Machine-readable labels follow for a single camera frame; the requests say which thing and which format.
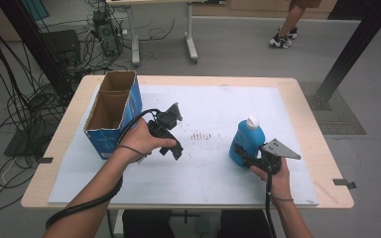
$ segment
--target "white paper sheet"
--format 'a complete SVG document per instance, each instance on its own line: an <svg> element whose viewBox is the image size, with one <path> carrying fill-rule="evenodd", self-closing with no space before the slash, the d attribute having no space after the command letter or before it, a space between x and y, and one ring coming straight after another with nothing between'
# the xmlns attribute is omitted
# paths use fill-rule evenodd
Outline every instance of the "white paper sheet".
<svg viewBox="0 0 381 238"><path fill-rule="evenodd" d="M288 159L295 203L318 205L278 88L141 85L140 90L143 110L165 111L179 102L184 120L172 134L182 143L183 155L175 161L171 152L162 156L154 151L141 164L130 165L123 186L111 203L265 204L265 183L249 170L235 165L228 156L237 124L254 115L264 130L266 142L277 138L302 155L301 160ZM49 202L71 201L104 163L82 131L95 93L64 155Z"/></svg>

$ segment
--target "white bottle cap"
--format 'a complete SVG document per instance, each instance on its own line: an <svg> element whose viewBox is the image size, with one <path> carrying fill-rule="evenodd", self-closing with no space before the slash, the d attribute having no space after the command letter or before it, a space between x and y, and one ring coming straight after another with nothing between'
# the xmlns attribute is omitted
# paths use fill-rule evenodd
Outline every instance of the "white bottle cap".
<svg viewBox="0 0 381 238"><path fill-rule="evenodd" d="M246 125L250 130L254 130L259 127L258 119L255 116L249 116L246 120Z"/></svg>

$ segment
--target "open cardboard box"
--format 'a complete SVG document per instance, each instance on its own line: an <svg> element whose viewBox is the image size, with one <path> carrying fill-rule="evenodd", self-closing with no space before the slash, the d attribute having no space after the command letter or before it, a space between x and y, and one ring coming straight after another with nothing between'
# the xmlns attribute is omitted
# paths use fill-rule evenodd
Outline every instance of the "open cardboard box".
<svg viewBox="0 0 381 238"><path fill-rule="evenodd" d="M141 110L136 72L107 72L84 126L85 135L101 159L111 156L122 129Z"/></svg>

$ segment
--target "black tape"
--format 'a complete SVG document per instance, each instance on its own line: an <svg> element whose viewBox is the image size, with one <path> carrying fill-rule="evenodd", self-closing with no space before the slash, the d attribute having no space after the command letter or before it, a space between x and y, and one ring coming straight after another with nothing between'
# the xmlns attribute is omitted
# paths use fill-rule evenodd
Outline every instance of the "black tape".
<svg viewBox="0 0 381 238"><path fill-rule="evenodd" d="M39 158L39 164L51 164L54 158L44 157Z"/></svg>
<svg viewBox="0 0 381 238"><path fill-rule="evenodd" d="M348 189L357 188L354 181L348 182L345 178L334 178L333 184L335 185L346 185Z"/></svg>

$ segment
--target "sneaker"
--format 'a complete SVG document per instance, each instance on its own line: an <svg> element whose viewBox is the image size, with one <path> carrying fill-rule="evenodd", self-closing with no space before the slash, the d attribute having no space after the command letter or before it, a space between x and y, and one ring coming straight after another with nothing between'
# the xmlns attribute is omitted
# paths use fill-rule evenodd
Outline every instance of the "sneaker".
<svg viewBox="0 0 381 238"><path fill-rule="evenodd" d="M280 32L282 28L283 26L280 26L278 28L278 31ZM297 27L294 27L290 32L286 34L286 37L289 38L290 40L295 40L297 37L297 29L298 29Z"/></svg>
<svg viewBox="0 0 381 238"><path fill-rule="evenodd" d="M280 38L277 33L277 35L275 35L275 37L271 39L270 44L274 48L286 49L292 45L292 42L290 42L289 39L287 39L287 37Z"/></svg>

